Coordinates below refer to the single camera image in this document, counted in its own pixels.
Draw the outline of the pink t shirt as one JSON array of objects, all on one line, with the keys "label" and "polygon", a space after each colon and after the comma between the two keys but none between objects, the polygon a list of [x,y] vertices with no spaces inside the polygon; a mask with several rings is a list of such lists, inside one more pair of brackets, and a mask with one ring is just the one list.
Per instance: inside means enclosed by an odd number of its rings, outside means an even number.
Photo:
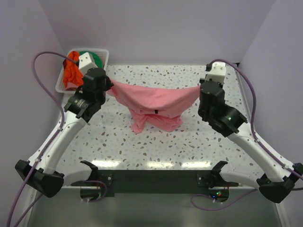
[{"label": "pink t shirt", "polygon": [[130,111],[131,129],[141,133],[146,123],[172,132],[183,124],[181,115],[199,98],[199,86],[167,89],[128,85],[112,80],[107,94]]}]

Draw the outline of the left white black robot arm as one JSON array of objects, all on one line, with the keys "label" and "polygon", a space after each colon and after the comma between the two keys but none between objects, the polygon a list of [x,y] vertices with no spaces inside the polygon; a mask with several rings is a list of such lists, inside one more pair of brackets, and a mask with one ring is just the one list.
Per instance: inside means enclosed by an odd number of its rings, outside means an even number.
[{"label": "left white black robot arm", "polygon": [[92,68],[83,77],[83,85],[71,96],[64,107],[63,117],[47,140],[28,160],[19,160],[15,169],[22,180],[42,195],[51,198],[63,186],[75,182],[94,185],[98,181],[98,168],[83,161],[84,170],[68,174],[59,173],[56,167],[77,133],[87,125],[106,100],[106,91],[112,83],[102,68]]}]

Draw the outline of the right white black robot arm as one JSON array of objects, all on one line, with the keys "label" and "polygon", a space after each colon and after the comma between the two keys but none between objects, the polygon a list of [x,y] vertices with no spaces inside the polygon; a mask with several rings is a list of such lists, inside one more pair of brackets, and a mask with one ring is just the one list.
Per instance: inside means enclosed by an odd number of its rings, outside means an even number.
[{"label": "right white black robot arm", "polygon": [[213,130],[242,148],[261,167],[264,174],[253,180],[249,176],[218,169],[211,173],[212,183],[217,186],[225,182],[241,183],[259,190],[271,202],[282,202],[302,177],[303,165],[292,163],[262,138],[258,138],[247,118],[227,105],[224,96],[222,84],[200,79],[198,115]]}]

